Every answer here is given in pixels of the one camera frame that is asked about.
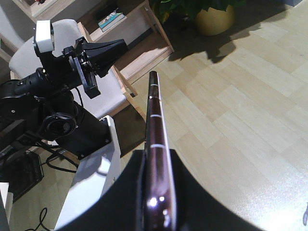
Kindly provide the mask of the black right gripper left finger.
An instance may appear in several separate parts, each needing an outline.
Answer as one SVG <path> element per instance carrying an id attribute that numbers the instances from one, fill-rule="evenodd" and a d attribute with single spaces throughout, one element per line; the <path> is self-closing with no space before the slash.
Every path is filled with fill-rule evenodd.
<path id="1" fill-rule="evenodd" d="M 115 183 L 102 193 L 98 183 L 69 191 L 57 231 L 142 231 L 145 154 L 135 150 Z"/>

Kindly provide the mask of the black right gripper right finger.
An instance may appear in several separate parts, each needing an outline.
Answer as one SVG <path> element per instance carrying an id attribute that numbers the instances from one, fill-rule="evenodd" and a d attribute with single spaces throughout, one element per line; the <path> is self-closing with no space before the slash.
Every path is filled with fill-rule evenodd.
<path id="1" fill-rule="evenodd" d="M 258 231 L 209 194 L 170 150 L 177 198 L 178 231 Z"/>

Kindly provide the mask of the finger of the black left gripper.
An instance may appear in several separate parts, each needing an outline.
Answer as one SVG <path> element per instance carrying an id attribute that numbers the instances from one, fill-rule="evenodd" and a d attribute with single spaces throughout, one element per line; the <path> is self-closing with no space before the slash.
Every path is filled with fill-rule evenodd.
<path id="1" fill-rule="evenodd" d="M 115 62 L 128 51 L 123 39 L 104 43 L 86 43 L 85 52 L 92 63 Z"/>
<path id="2" fill-rule="evenodd" d="M 113 60 L 105 58 L 90 58 L 90 73 L 104 77 L 108 74 L 109 69 L 113 65 Z"/>

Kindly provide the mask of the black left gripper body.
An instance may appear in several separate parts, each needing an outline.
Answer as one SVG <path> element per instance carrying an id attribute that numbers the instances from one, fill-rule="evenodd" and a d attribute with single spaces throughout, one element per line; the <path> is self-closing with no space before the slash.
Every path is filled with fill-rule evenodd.
<path id="1" fill-rule="evenodd" d="M 78 86 L 83 86 L 84 92 L 90 99 L 100 95 L 97 86 L 96 78 L 93 73 L 90 73 L 90 62 L 86 56 L 85 45 L 87 40 L 80 37 L 76 40 L 75 46 L 66 47 L 63 50 L 64 57 L 70 65 L 68 86 L 70 89 Z"/>

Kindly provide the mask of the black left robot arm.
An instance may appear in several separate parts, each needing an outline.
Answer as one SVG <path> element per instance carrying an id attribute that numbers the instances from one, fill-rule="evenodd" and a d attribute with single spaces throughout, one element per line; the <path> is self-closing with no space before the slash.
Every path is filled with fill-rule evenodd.
<path id="1" fill-rule="evenodd" d="M 80 37 L 54 56 L 40 52 L 35 44 L 42 66 L 21 80 L 1 85 L 1 119 L 29 123 L 24 146 L 56 141 L 79 159 L 92 154 L 111 141 L 110 129 L 74 100 L 72 89 L 82 86 L 90 99 L 99 96 L 96 77 L 106 76 L 127 49 L 123 39 L 89 43 Z"/>

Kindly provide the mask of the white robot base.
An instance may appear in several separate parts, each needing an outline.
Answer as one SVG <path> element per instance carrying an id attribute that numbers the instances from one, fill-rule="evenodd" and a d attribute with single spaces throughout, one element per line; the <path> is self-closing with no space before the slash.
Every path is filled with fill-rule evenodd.
<path id="1" fill-rule="evenodd" d="M 56 231 L 97 203 L 121 173 L 121 151 L 114 120 L 108 115 L 102 121 L 110 129 L 111 142 L 80 161 L 56 222 Z"/>

